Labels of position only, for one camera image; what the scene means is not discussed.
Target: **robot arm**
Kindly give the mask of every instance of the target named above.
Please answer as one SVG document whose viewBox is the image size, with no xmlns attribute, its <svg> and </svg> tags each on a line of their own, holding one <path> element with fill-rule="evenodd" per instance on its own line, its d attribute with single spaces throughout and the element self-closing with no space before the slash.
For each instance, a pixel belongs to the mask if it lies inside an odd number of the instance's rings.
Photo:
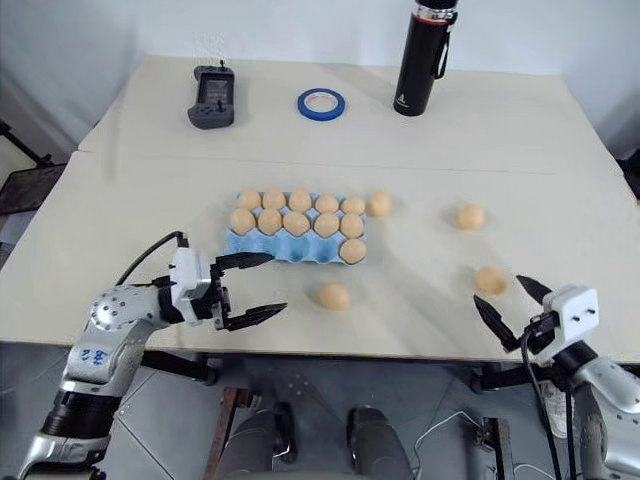
<svg viewBox="0 0 640 480">
<path fill-rule="evenodd" d="M 531 278 L 517 278 L 543 307 L 525 328 L 528 348 L 538 364 L 553 361 L 560 368 L 582 419 L 583 478 L 640 478 L 640 379 L 583 341 L 598 326 L 595 290 L 567 286 L 551 291 Z M 516 339 L 489 303 L 474 300 L 505 350 L 519 348 L 525 335 Z"/>
<path fill-rule="evenodd" d="M 68 470 L 88 472 L 104 458 L 113 414 L 140 366 L 145 344 L 156 330 L 175 323 L 199 325 L 212 319 L 216 330 L 257 325 L 287 304 L 266 305 L 230 318 L 227 289 L 221 284 L 229 268 L 249 268 L 272 260 L 271 255 L 239 253 L 206 257 L 180 246 L 168 276 L 149 285 L 118 285 L 93 303 L 89 321 L 71 348 L 54 407 L 27 453 L 18 478 Z"/>
</svg>

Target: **blue tape roll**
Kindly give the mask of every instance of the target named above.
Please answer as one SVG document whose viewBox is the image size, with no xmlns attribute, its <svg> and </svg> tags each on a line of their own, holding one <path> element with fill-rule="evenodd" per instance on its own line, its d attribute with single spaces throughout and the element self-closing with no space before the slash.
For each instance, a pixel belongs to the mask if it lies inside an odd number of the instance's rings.
<svg viewBox="0 0 640 480">
<path fill-rule="evenodd" d="M 329 96 L 332 97 L 336 101 L 336 107 L 333 110 L 329 110 L 328 112 L 317 112 L 315 110 L 311 110 L 308 106 L 308 101 L 312 99 L 314 96 Z M 329 90 L 328 88 L 312 88 L 311 90 L 307 90 L 303 92 L 298 97 L 298 110 L 302 115 L 311 120 L 316 120 L 318 122 L 326 122 L 327 120 L 333 120 L 334 118 L 338 118 L 344 112 L 345 101 L 342 95 L 333 90 Z"/>
</svg>

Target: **black cable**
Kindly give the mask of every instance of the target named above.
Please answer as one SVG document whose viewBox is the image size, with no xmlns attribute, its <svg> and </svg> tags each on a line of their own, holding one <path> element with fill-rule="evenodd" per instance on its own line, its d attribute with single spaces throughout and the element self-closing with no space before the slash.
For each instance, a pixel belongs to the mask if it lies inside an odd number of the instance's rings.
<svg viewBox="0 0 640 480">
<path fill-rule="evenodd" d="M 187 240 L 184 238 L 184 233 L 178 230 L 176 230 L 175 232 L 168 233 L 167 235 L 162 237 L 160 240 L 158 240 L 156 243 L 154 243 L 149 248 L 147 248 L 144 252 L 142 252 L 138 256 L 138 258 L 136 258 L 133 261 L 133 263 L 129 265 L 129 267 L 124 271 L 124 273 L 120 276 L 120 278 L 116 282 L 116 286 L 122 285 L 125 282 L 125 280 L 129 277 L 129 275 L 131 275 L 131 273 L 138 267 L 138 265 L 140 265 L 144 261 L 145 258 L 147 258 L 149 255 L 151 255 L 153 252 L 155 252 L 158 248 L 160 248 L 162 245 L 167 243 L 172 238 L 177 239 L 178 247 L 189 246 Z"/>
<path fill-rule="evenodd" d="M 529 380 L 531 381 L 531 386 L 533 387 L 533 392 L 535 393 L 536 400 L 538 402 L 538 409 L 540 410 L 540 416 L 542 417 L 542 426 L 544 427 L 544 430 L 547 434 L 547 443 L 549 444 L 549 450 L 551 451 L 551 460 L 553 461 L 553 471 L 556 476 L 556 480 L 562 480 L 562 473 L 560 472 L 560 462 L 558 462 L 558 452 L 556 451 L 556 444 L 553 441 L 553 433 L 551 432 L 551 425 L 549 425 L 547 408 L 544 406 L 542 392 L 540 391 L 538 380 L 533 373 L 533 368 L 531 368 L 531 362 L 529 360 L 528 344 L 530 337 L 531 331 L 525 330 L 524 334 L 522 335 L 522 339 L 520 340 L 520 352 L 522 353 L 522 361 L 524 362 L 524 366 L 527 370 L 527 373 L 529 374 Z"/>
<path fill-rule="evenodd" d="M 576 473 L 576 451 L 573 444 L 573 405 L 571 404 L 571 389 L 568 382 L 565 384 L 567 391 L 565 392 L 565 401 L 567 405 L 567 447 L 569 448 L 569 478 L 577 480 Z"/>
</svg>

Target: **brown egg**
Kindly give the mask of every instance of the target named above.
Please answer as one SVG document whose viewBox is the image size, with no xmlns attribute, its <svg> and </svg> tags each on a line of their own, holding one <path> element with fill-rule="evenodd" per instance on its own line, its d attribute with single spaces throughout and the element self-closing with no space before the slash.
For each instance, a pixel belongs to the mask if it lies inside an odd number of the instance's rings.
<svg viewBox="0 0 640 480">
<path fill-rule="evenodd" d="M 389 192 L 376 192 L 369 199 L 369 213 L 374 217 L 384 217 L 391 211 L 393 199 Z"/>
<path fill-rule="evenodd" d="M 484 209 L 470 203 L 460 209 L 456 217 L 458 227 L 463 230 L 475 230 L 484 224 Z"/>
<path fill-rule="evenodd" d="M 282 221 L 285 230 L 295 237 L 304 235 L 311 228 L 309 219 L 300 212 L 289 212 Z"/>
<path fill-rule="evenodd" d="M 340 246 L 340 258 L 349 265 L 358 263 L 367 254 L 367 246 L 362 240 L 352 238 Z"/>
<path fill-rule="evenodd" d="M 340 228 L 340 220 L 333 213 L 323 213 L 313 223 L 313 229 L 322 238 L 330 237 L 338 231 L 338 228 Z"/>
<path fill-rule="evenodd" d="M 237 208 L 231 214 L 231 228 L 238 235 L 246 235 L 249 230 L 256 228 L 256 218 L 249 210 Z"/>
<path fill-rule="evenodd" d="M 345 198 L 340 205 L 340 210 L 344 213 L 355 213 L 356 215 L 362 215 L 364 213 L 364 208 L 365 204 L 362 197 L 357 197 L 355 195 Z"/>
<path fill-rule="evenodd" d="M 351 306 L 351 296 L 339 283 L 325 283 L 318 292 L 318 303 L 327 310 L 347 310 Z"/>
<path fill-rule="evenodd" d="M 289 195 L 289 208 L 304 213 L 311 208 L 311 195 L 306 190 L 296 190 Z"/>
<path fill-rule="evenodd" d="M 242 192 L 238 196 L 238 207 L 246 208 L 247 210 L 253 210 L 261 205 L 262 199 L 260 198 L 260 194 L 253 190 L 247 190 Z"/>
<path fill-rule="evenodd" d="M 338 200 L 333 195 L 320 195 L 316 200 L 316 210 L 320 213 L 336 213 Z"/>
<path fill-rule="evenodd" d="M 284 197 L 284 193 L 280 190 L 269 190 L 262 195 L 262 206 L 264 208 L 280 210 L 286 204 L 287 199 Z"/>
<path fill-rule="evenodd" d="M 273 235 L 282 228 L 282 215 L 272 208 L 263 210 L 258 217 L 258 228 L 265 235 Z"/>
<path fill-rule="evenodd" d="M 347 238 L 358 238 L 364 232 L 364 223 L 360 215 L 347 213 L 340 219 L 340 231 Z"/>
<path fill-rule="evenodd" d="M 482 267 L 476 272 L 476 287 L 487 295 L 500 295 L 507 289 L 507 280 L 497 268 Z"/>
</svg>

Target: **blue egg carton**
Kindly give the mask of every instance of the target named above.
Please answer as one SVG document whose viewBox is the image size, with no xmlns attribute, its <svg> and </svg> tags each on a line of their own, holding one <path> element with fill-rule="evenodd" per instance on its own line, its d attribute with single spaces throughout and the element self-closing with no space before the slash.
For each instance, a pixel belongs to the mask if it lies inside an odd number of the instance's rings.
<svg viewBox="0 0 640 480">
<path fill-rule="evenodd" d="M 287 204 L 289 203 L 289 192 L 284 192 L 287 198 Z M 317 193 L 311 193 L 311 203 L 315 205 L 316 199 L 320 196 Z M 338 204 L 341 205 L 342 201 L 346 198 L 346 195 L 334 195 Z M 263 208 L 258 207 L 252 210 L 256 217 L 256 222 Z M 284 217 L 291 211 L 289 207 L 283 207 L 280 210 L 280 214 Z M 238 252 L 252 252 L 252 253 L 268 253 L 273 255 L 276 260 L 284 260 L 289 263 L 300 262 L 315 262 L 315 263 L 342 263 L 348 265 L 342 258 L 340 258 L 339 251 L 340 246 L 347 241 L 340 230 L 327 238 L 322 238 L 313 230 L 313 222 L 320 215 L 315 208 L 311 207 L 304 212 L 309 219 L 311 229 L 296 237 L 287 232 L 284 228 L 281 228 L 273 235 L 265 235 L 258 228 L 254 228 L 247 232 L 246 235 L 238 235 L 231 228 L 227 229 L 226 241 L 227 246 L 224 254 L 229 255 L 231 253 Z M 344 216 L 344 212 L 338 209 L 335 213 L 338 219 Z M 365 223 L 366 215 L 363 213 L 360 215 L 362 222 Z M 366 243 L 366 232 L 359 237 L 360 240 Z"/>
</svg>

